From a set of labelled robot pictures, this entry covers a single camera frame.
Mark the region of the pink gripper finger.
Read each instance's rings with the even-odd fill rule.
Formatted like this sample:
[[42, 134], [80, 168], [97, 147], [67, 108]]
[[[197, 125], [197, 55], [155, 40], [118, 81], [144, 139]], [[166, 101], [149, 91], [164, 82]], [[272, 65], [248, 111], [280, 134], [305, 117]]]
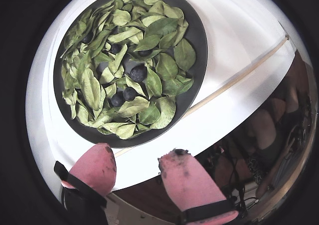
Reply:
[[115, 185], [117, 166], [109, 144], [98, 143], [85, 152], [69, 171], [56, 161], [54, 172], [63, 187], [75, 190], [82, 197], [105, 208], [105, 197]]
[[166, 193], [180, 210], [177, 225], [224, 225], [237, 218], [234, 203], [187, 150], [173, 149], [158, 162]]

